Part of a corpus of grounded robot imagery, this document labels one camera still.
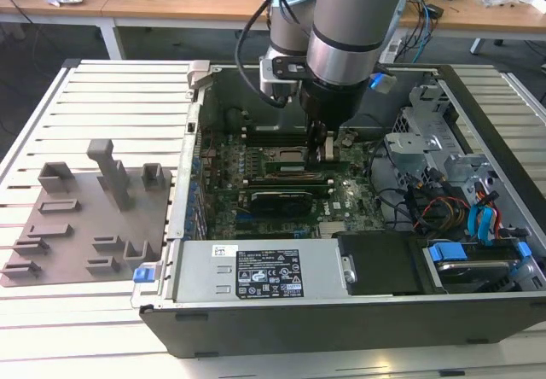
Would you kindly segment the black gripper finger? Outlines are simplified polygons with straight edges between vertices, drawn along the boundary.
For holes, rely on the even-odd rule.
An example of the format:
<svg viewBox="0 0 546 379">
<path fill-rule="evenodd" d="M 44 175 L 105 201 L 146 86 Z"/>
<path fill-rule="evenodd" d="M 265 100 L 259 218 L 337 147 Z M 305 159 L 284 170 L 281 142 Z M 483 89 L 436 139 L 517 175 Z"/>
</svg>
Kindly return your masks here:
<svg viewBox="0 0 546 379">
<path fill-rule="evenodd" d="M 325 161 L 326 126 L 319 120 L 310 120 L 307 125 L 307 160 L 310 165 Z"/>
<path fill-rule="evenodd" d="M 335 145 L 335 132 L 328 131 L 324 142 L 324 160 L 325 161 L 338 161 L 339 150 Z"/>
</svg>

